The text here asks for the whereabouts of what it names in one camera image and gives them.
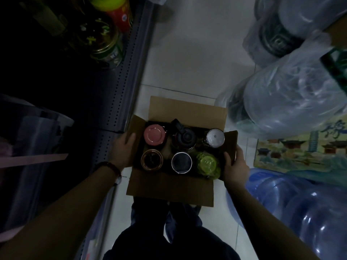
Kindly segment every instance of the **silver lid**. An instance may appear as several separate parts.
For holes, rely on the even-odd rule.
[[[219,129],[212,129],[207,133],[206,136],[206,142],[212,147],[212,148],[219,148],[224,144],[224,133],[223,131]]]

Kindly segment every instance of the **leg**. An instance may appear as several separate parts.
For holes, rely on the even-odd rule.
[[[163,230],[168,211],[166,201],[134,197],[131,226],[119,235],[104,260],[167,259],[171,246]]]
[[[190,205],[170,203],[170,212],[176,223],[172,245],[177,258],[240,260],[234,249],[202,227],[201,219]]]

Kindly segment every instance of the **yellow lid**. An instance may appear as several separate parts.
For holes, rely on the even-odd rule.
[[[99,11],[109,12],[121,7],[126,0],[89,0]]]

